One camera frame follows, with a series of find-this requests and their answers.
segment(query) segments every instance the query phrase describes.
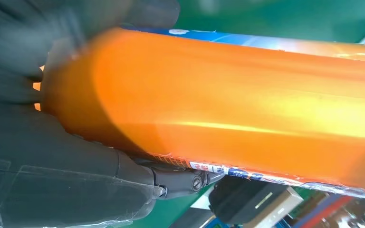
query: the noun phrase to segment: orange cylinder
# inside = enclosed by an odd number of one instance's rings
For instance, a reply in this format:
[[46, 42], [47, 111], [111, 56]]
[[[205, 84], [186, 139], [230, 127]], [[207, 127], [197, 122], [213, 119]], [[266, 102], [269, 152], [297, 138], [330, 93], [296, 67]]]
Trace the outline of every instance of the orange cylinder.
[[129, 153], [365, 190], [365, 61], [113, 30], [42, 92], [68, 132]]

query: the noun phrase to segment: black plastic part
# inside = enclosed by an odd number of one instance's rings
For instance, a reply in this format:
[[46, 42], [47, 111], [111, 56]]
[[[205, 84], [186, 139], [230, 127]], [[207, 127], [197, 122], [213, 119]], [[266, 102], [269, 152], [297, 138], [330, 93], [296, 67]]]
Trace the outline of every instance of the black plastic part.
[[266, 208], [287, 186], [225, 176], [209, 195], [211, 209], [226, 224], [251, 221]]

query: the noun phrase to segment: white label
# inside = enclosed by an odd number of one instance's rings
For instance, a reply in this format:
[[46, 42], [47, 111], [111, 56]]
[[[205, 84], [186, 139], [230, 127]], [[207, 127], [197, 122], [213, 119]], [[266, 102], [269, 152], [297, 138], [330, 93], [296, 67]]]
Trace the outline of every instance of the white label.
[[218, 165], [210, 165], [210, 164], [204, 164], [204, 163], [198, 163], [198, 162], [190, 162], [191, 168], [196, 170], [203, 170], [203, 171], [209, 171], [209, 172], [215, 172], [215, 173], [221, 173], [221, 174], [228, 174], [229, 168], [222, 167]]

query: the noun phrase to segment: green background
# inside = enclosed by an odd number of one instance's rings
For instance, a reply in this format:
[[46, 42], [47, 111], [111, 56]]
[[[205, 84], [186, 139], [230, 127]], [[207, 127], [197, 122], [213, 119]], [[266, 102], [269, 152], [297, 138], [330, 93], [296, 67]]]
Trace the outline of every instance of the green background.
[[359, 42], [365, 0], [181, 0], [179, 29]]

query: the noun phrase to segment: green surface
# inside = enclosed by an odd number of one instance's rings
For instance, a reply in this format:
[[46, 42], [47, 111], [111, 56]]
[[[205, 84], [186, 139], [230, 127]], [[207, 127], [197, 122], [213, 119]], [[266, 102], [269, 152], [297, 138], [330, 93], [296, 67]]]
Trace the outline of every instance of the green surface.
[[169, 200], [158, 200], [153, 211], [145, 218], [134, 221], [127, 228], [167, 228], [178, 219], [210, 186], [197, 194]]
[[180, 0], [176, 28], [359, 42], [365, 0]]

